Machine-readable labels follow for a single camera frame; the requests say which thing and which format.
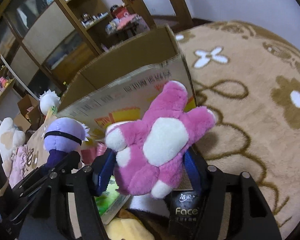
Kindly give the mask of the open cardboard box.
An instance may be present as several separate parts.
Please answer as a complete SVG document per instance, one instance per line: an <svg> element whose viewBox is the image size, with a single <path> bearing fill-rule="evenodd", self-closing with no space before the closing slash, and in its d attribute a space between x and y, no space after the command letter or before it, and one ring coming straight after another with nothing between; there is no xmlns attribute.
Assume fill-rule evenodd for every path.
<svg viewBox="0 0 300 240"><path fill-rule="evenodd" d="M184 110L196 107L185 56L166 25L114 46L83 67L63 94L57 117L86 124L91 137L101 140L109 125L141 119L171 80L187 89Z"/></svg>

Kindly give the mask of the brown floor cardboard box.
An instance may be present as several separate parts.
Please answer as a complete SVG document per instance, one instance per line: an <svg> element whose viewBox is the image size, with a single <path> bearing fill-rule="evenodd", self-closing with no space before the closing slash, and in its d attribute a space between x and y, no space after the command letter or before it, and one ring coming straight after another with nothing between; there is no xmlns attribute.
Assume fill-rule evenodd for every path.
<svg viewBox="0 0 300 240"><path fill-rule="evenodd" d="M17 105L20 113L13 119L14 124L23 132L36 131L44 121L39 101L30 95L25 95Z"/></svg>

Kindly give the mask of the white cat plush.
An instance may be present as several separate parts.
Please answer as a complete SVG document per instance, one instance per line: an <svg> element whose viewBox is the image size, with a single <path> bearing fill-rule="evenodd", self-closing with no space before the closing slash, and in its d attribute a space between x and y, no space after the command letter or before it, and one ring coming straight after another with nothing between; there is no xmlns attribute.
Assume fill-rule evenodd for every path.
<svg viewBox="0 0 300 240"><path fill-rule="evenodd" d="M5 118L0 125L0 155L6 177L10 176L12 169L13 151L24 143L25 133L14 125L12 118Z"/></svg>

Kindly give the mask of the green tissue pack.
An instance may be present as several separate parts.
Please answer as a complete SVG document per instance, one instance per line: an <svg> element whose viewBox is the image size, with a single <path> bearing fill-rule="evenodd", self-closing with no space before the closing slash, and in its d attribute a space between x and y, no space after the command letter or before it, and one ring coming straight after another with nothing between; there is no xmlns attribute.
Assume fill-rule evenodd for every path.
<svg viewBox="0 0 300 240"><path fill-rule="evenodd" d="M130 198L130 195L120 194L117 191L118 188L115 177L111 176L106 191L100 197L95 197L96 206L104 225L111 222Z"/></svg>

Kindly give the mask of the pink cloth on table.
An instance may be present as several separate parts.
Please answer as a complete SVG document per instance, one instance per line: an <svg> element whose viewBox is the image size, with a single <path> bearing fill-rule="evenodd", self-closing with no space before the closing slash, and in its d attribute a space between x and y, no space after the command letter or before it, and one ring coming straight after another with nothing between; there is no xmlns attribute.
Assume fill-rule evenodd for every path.
<svg viewBox="0 0 300 240"><path fill-rule="evenodd" d="M124 29L127 25L132 23L135 18L138 18L138 14L132 14L127 17L123 17L119 19L119 23L117 24L117 30L122 30Z"/></svg>

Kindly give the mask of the beige floral blanket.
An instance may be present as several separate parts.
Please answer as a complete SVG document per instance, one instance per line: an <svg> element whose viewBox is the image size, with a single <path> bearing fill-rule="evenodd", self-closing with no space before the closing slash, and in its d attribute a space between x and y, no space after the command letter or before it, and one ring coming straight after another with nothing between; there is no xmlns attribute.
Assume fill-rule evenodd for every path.
<svg viewBox="0 0 300 240"><path fill-rule="evenodd" d="M218 124L198 149L227 172L248 170L268 201L283 239L300 226L300 51L243 22L183 33L197 101Z"/></svg>

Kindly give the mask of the yellow plush toy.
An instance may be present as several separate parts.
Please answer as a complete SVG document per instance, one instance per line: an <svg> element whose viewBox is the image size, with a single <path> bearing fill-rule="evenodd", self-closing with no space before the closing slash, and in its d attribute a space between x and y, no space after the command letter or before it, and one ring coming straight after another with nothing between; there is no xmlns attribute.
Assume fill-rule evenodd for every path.
<svg viewBox="0 0 300 240"><path fill-rule="evenodd" d="M132 218L114 218L105 230L111 240L155 240L142 223Z"/></svg>

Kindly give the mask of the pink white plush toy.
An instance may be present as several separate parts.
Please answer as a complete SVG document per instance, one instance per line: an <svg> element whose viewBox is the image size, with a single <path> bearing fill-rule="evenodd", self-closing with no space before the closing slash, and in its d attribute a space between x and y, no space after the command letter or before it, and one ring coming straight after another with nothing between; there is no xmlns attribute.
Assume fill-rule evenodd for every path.
<svg viewBox="0 0 300 240"><path fill-rule="evenodd" d="M162 199L180 185L183 155L216 123L211 110L200 106L185 112L186 103L186 87L169 81L142 119L107 128L105 144L116 153L119 193Z"/></svg>

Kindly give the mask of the wooden wardrobe cabinet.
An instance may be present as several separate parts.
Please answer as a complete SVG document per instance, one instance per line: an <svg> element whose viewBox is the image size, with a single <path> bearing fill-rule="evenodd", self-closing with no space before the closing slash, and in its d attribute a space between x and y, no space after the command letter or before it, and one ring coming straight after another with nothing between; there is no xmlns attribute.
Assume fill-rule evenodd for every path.
<svg viewBox="0 0 300 240"><path fill-rule="evenodd" d="M19 83L62 93L102 53L108 18L102 0L0 0L0 52Z"/></svg>

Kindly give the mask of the purple-haired plush doll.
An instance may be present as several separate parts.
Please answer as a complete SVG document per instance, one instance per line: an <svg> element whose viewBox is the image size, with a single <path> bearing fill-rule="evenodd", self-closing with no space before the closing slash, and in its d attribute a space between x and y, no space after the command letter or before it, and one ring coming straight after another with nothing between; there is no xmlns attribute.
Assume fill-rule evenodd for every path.
<svg viewBox="0 0 300 240"><path fill-rule="evenodd" d="M87 141L90 128L72 118L58 118L47 128L44 148L49 153L44 171L48 172L60 163L70 152L78 151Z"/></svg>

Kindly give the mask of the small cluttered table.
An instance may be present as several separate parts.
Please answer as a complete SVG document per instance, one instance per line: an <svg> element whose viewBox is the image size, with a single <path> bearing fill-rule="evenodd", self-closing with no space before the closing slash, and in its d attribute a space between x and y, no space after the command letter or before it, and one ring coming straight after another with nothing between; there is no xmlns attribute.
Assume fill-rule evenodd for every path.
<svg viewBox="0 0 300 240"><path fill-rule="evenodd" d="M150 31L150 27L142 16L130 13L125 5L113 5L110 8L112 20L105 28L108 37L117 41L125 41L141 33Z"/></svg>

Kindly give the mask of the white spiky-hair plush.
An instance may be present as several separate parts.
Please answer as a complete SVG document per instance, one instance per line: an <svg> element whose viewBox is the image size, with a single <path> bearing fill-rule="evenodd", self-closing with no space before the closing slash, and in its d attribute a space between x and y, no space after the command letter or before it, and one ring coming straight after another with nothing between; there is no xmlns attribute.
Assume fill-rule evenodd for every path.
<svg viewBox="0 0 300 240"><path fill-rule="evenodd" d="M52 109L57 109L61 103L61 98L55 91L48 89L39 97L39 107L43 115L47 116Z"/></svg>

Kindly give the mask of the wooden door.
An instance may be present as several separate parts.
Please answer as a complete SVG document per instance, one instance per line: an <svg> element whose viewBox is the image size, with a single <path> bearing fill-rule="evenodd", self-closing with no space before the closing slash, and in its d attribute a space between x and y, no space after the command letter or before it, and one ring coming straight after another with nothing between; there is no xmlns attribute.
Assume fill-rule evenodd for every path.
<svg viewBox="0 0 300 240"><path fill-rule="evenodd" d="M175 32L193 27L185 0L123 0L132 12L140 15L150 28L169 25Z"/></svg>

